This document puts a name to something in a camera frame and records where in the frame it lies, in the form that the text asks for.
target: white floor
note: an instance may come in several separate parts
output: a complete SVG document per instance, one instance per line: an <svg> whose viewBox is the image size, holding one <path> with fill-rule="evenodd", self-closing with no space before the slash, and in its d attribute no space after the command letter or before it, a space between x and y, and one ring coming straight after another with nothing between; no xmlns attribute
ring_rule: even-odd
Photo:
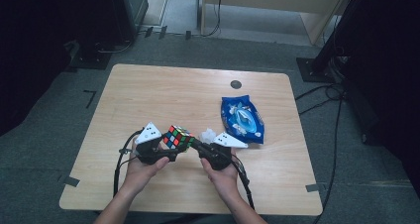
<svg viewBox="0 0 420 224"><path fill-rule="evenodd" d="M166 7L161 13L160 24L153 24L155 31L162 26L167 26L167 33L185 34L191 31L193 35L199 35L198 24L199 5L197 0L167 0ZM149 0L150 8L155 4L162 4L162 0ZM155 12L148 10L145 17ZM217 24L217 5L206 6L206 29L205 34L214 30ZM316 44L317 47L324 45L334 29L334 17L326 30L324 37L321 37ZM151 23L144 23L147 28ZM303 27L299 13L278 10L254 9L233 6L221 6L220 29L212 36L216 38L246 40L253 42L269 42L278 44L289 44L297 46L312 46Z"/></svg>

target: wet wipes package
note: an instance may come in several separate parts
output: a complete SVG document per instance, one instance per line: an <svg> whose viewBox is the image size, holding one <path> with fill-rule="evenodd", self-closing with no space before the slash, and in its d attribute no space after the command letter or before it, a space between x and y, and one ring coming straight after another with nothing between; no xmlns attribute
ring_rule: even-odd
<svg viewBox="0 0 420 224"><path fill-rule="evenodd" d="M250 95L222 97L222 121L226 132L236 139L263 144L263 120Z"/></svg>

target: table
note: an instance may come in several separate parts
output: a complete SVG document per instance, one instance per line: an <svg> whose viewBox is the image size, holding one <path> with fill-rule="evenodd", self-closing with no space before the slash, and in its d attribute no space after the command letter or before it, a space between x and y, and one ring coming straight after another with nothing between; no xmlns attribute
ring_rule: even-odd
<svg viewBox="0 0 420 224"><path fill-rule="evenodd" d="M222 5L273 9L299 12L312 45L326 29L331 18L343 11L348 0L222 0ZM202 0L201 34L204 34L206 4L218 4L219 0Z"/></svg>
<svg viewBox="0 0 420 224"><path fill-rule="evenodd" d="M231 87L233 80L242 87ZM64 188L60 207L104 209L112 199L118 150L149 122L162 133L178 125L196 136L207 128L220 134L224 131L221 97L245 94L251 96L265 123L263 145L237 150L251 181L256 211L320 214L318 191L306 189L315 178L287 75L129 64L117 64L111 71L70 174L80 183ZM125 170L121 170L120 185ZM240 181L238 187L247 200ZM131 210L229 213L194 149L179 154L175 163L153 177Z"/></svg>

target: person's right hand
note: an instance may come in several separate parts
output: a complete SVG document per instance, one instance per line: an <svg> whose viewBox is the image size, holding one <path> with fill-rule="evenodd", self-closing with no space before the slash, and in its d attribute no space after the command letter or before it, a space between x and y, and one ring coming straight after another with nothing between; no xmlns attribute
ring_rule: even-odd
<svg viewBox="0 0 420 224"><path fill-rule="evenodd" d="M238 172L232 164L222 170L213 170L210 163L204 158L201 159L201 164L222 199L225 199L228 195L239 195L237 186Z"/></svg>

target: colorful puzzle cube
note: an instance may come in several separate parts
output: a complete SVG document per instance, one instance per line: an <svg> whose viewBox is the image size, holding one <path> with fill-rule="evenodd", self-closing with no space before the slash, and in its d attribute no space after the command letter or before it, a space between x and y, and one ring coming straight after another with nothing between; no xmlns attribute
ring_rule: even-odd
<svg viewBox="0 0 420 224"><path fill-rule="evenodd" d="M169 131L165 134L163 142L170 149L188 149L191 143L195 140L194 136L178 126L170 126Z"/></svg>

